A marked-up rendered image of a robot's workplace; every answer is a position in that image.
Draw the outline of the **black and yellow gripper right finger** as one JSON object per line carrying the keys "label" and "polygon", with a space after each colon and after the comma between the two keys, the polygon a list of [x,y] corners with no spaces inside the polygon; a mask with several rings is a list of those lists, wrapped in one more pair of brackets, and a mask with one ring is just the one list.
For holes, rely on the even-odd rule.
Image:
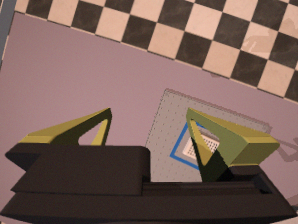
{"label": "black and yellow gripper right finger", "polygon": [[[270,134],[193,108],[188,108],[186,120],[202,182],[216,181],[233,165],[259,165],[280,146]],[[201,136],[195,121],[219,138],[220,143],[214,153]]]}

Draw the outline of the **blue tape outline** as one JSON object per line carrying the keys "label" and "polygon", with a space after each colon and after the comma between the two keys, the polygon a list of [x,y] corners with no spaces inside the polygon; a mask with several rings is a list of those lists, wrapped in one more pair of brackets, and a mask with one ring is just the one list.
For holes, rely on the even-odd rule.
{"label": "blue tape outline", "polygon": [[[196,124],[197,124],[198,126],[204,128],[204,127],[201,126],[199,123],[196,122]],[[184,163],[184,164],[186,164],[186,165],[189,165],[189,166],[191,166],[191,167],[193,167],[193,168],[199,170],[199,168],[198,168],[197,165],[195,165],[195,164],[193,164],[193,163],[191,163],[191,162],[188,162],[188,161],[186,161],[186,160],[184,160],[184,159],[182,159],[182,158],[180,158],[180,157],[174,155],[175,152],[176,152],[176,150],[177,150],[177,148],[178,148],[178,146],[179,146],[179,144],[180,144],[180,142],[181,142],[181,140],[182,140],[182,138],[183,138],[183,136],[184,136],[184,134],[185,134],[185,132],[186,132],[186,130],[187,130],[187,128],[188,128],[188,125],[187,125],[187,122],[186,122],[186,124],[185,124],[185,126],[184,126],[184,128],[183,128],[183,130],[182,130],[182,132],[181,132],[181,134],[180,134],[180,136],[179,136],[179,138],[178,138],[178,140],[177,140],[177,142],[176,142],[174,148],[172,149],[172,151],[171,151],[169,157],[174,158],[174,159],[176,159],[176,160],[178,160],[178,161],[180,161],[180,162],[182,162],[182,163]],[[205,128],[204,128],[204,129],[205,129]]]}

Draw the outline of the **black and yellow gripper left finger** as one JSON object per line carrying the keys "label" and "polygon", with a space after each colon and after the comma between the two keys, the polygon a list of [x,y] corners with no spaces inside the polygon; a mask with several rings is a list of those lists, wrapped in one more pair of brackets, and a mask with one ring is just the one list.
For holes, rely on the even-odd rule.
{"label": "black and yellow gripper left finger", "polygon": [[83,134],[102,122],[91,145],[105,145],[111,121],[112,113],[108,107],[84,117],[29,133],[18,143],[79,144],[78,140]]}

